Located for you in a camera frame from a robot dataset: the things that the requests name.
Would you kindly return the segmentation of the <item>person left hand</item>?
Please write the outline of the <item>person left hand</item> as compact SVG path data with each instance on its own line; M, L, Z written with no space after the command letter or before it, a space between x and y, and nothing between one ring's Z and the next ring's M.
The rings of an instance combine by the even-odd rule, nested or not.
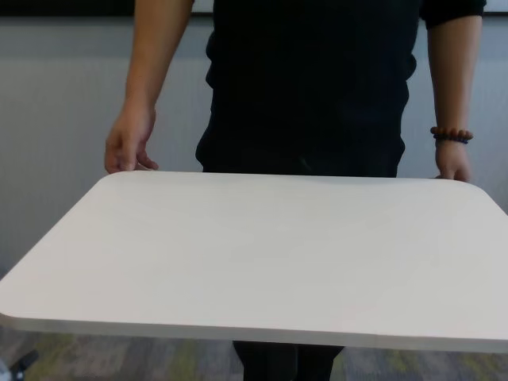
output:
M471 166L466 144L452 140L437 140L435 160L439 171L438 179L470 182Z

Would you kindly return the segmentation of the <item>person right hand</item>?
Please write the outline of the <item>person right hand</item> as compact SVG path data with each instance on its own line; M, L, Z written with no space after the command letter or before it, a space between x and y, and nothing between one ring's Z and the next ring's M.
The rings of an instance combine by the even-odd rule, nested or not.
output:
M125 104L106 138L104 166L108 174L120 171L156 171L159 165L147 153L156 111Z

